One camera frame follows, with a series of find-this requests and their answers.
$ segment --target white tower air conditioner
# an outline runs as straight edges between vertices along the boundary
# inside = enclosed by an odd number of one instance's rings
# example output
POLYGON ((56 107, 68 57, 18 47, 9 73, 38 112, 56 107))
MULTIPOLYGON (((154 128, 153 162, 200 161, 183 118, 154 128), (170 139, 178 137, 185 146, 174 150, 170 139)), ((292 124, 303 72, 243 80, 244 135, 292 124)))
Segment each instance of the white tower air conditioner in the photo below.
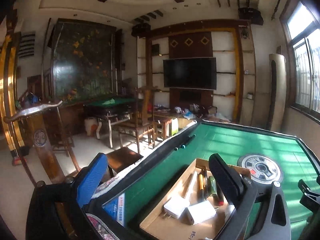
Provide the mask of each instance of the white tower air conditioner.
POLYGON ((280 54, 269 54, 271 69, 271 102, 267 130, 279 132, 284 115, 287 90, 285 58, 280 54))

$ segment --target white stick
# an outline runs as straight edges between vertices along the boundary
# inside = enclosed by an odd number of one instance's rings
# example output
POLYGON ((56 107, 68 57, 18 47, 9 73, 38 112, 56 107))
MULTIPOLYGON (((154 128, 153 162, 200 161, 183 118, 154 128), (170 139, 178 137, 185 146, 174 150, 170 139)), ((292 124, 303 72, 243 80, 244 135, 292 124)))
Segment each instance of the white stick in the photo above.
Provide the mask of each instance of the white stick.
POLYGON ((189 200, 189 198, 191 196, 191 193, 193 191, 193 186, 195 185, 195 182, 197 180, 197 175, 198 175, 198 172, 194 171, 192 178, 191 178, 191 181, 189 183, 188 189, 187 189, 186 196, 184 197, 186 200, 189 200))

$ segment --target window sill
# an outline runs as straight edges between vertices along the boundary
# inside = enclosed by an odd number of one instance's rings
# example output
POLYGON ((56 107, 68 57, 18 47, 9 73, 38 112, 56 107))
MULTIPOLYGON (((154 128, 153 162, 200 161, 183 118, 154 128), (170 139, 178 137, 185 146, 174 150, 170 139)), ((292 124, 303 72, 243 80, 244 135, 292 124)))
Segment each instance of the window sill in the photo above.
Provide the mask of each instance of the window sill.
POLYGON ((290 108, 296 110, 297 112, 303 114, 304 116, 310 118, 312 121, 314 121, 314 122, 316 122, 317 124, 320 125, 320 120, 315 118, 315 117, 313 117, 311 114, 308 114, 308 113, 302 111, 301 109, 297 108, 296 106, 290 106, 290 108))

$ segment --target chair backrest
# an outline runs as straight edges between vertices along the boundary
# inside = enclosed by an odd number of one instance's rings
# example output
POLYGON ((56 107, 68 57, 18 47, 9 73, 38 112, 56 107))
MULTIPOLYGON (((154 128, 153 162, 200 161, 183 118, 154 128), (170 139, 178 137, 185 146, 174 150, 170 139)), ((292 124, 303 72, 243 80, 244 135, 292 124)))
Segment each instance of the chair backrest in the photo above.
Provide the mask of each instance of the chair backrest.
POLYGON ((145 125, 149 121, 148 118, 148 106, 151 104, 152 106, 152 121, 153 121, 153 104, 154 104, 154 97, 155 92, 157 91, 156 87, 141 87, 139 89, 136 89, 136 126, 139 125, 145 125), (142 102, 139 100, 139 94, 143 94, 143 100, 142 102))

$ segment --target carved round emblem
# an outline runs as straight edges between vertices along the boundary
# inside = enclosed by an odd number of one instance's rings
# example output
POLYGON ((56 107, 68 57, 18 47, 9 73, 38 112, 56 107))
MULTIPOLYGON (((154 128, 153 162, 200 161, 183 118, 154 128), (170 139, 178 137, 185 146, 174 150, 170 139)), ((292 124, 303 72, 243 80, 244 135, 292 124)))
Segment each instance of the carved round emblem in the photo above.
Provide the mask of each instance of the carved round emblem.
POLYGON ((33 135, 34 142, 37 146, 43 146, 47 140, 43 130, 37 130, 33 135))

